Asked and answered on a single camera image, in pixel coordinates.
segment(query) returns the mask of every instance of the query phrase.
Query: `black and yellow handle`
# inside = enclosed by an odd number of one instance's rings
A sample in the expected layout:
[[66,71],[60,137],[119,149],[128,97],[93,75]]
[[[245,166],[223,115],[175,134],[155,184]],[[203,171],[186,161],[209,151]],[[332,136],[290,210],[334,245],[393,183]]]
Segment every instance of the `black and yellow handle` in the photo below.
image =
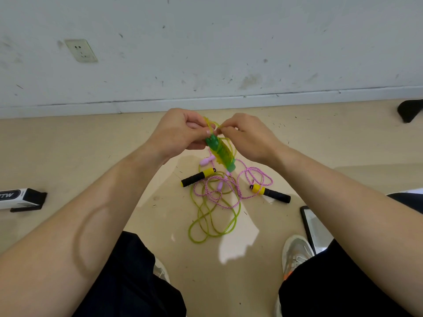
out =
[[209,168],[206,169],[196,175],[190,176],[186,179],[181,180],[181,186],[186,187],[189,185],[192,185],[193,183],[196,183],[197,181],[200,181],[201,179],[204,179],[205,177],[208,177],[216,172],[215,168]]
[[281,192],[276,192],[276,191],[274,191],[274,190],[270,190],[270,189],[267,189],[267,188],[265,188],[265,187],[262,187],[261,189],[260,189],[260,185],[251,185],[250,186],[250,189],[253,191],[253,193],[259,193],[259,194],[263,194],[263,195],[265,195],[265,196],[267,196],[267,197],[270,197],[270,198],[273,198],[273,199],[276,199],[276,200],[279,200],[279,201],[282,201],[282,202],[285,202],[285,203],[289,203],[289,202],[291,202],[291,196],[289,196],[289,195],[287,195],[287,194],[283,194],[283,193],[281,193]]

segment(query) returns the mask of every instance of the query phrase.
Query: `box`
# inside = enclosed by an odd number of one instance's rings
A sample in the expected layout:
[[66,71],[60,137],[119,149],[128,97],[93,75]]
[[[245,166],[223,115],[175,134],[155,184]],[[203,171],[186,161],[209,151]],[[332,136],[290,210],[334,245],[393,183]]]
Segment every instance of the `box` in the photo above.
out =
[[0,191],[0,209],[10,209],[12,213],[18,211],[41,209],[47,192],[38,192],[31,188]]

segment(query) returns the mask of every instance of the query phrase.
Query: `white wall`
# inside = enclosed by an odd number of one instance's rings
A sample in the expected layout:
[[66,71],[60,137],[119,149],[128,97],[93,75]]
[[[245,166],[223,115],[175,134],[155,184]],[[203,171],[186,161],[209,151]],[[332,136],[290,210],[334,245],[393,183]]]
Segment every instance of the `white wall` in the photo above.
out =
[[[423,96],[422,13],[423,0],[0,0],[0,117],[11,107],[43,115],[46,105],[135,101],[149,111],[163,102],[143,100],[379,87],[388,92],[348,98]],[[74,38],[98,63],[61,46]],[[305,101],[346,101],[319,94]]]

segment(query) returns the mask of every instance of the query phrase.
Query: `hand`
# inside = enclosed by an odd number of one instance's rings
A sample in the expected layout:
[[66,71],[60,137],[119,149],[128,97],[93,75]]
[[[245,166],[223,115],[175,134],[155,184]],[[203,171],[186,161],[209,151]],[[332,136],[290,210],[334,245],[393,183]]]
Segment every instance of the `hand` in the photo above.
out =
[[198,112],[174,108],[161,118],[147,143],[158,149],[166,163],[185,149],[204,149],[209,136],[210,129]]
[[278,147],[284,146],[258,117],[245,113],[235,113],[220,125],[217,133],[230,138],[239,153],[247,159],[267,166],[271,166]]

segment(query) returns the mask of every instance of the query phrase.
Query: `black foam grip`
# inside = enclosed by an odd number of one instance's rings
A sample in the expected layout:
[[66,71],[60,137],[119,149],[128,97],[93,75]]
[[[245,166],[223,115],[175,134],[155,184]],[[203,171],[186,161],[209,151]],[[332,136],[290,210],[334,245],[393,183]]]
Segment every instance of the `black foam grip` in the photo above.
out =
[[270,189],[267,189],[267,188],[264,190],[263,195],[270,197],[270,198],[273,198],[273,199],[276,199],[276,200],[279,200],[279,201],[282,201],[282,202],[285,202],[287,204],[289,202],[291,202],[291,196],[289,196],[287,194],[283,194],[281,192],[276,192],[274,190],[270,190]]
[[196,183],[197,181],[200,181],[201,179],[204,179],[206,176],[204,176],[204,172],[200,172],[196,175],[190,176],[186,179],[182,179],[182,185],[184,187],[192,185],[193,183]]

